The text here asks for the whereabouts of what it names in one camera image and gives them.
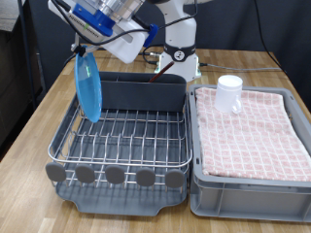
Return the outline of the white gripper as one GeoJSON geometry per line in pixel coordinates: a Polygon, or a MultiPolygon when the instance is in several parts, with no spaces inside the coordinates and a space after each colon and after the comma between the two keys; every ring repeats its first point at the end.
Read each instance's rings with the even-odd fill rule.
{"type": "Polygon", "coordinates": [[[133,17],[145,0],[49,0],[51,11],[76,32],[72,52],[81,50],[80,38],[104,48],[124,63],[131,63],[145,43],[145,29],[133,17]]]}

